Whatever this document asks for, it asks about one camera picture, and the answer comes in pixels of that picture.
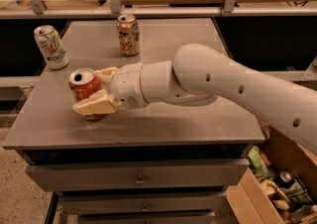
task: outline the drawer knob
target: drawer knob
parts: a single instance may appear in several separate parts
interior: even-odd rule
[[[143,177],[139,174],[138,179],[136,180],[136,186],[143,186],[144,184]]]
[[[149,207],[147,204],[144,204],[143,205],[143,209],[142,209],[143,212],[149,212]]]

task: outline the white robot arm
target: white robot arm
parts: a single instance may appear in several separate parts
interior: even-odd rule
[[[197,106],[227,98],[317,154],[317,92],[247,68],[209,47],[190,44],[173,61],[128,64],[107,81],[126,108],[156,101]]]

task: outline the drawer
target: drawer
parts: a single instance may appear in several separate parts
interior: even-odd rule
[[[44,191],[222,186],[237,184],[245,159],[71,164],[27,167]]]
[[[59,204],[73,215],[109,213],[152,213],[211,210],[221,207],[225,191],[115,194],[61,197]]]
[[[78,224],[210,224],[213,212],[81,216]]]

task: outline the cardboard box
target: cardboard box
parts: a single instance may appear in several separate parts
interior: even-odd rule
[[[316,201],[317,157],[275,130],[271,132],[267,146],[274,166],[298,174]],[[228,188],[227,194],[239,223],[284,224],[249,168],[238,185]]]

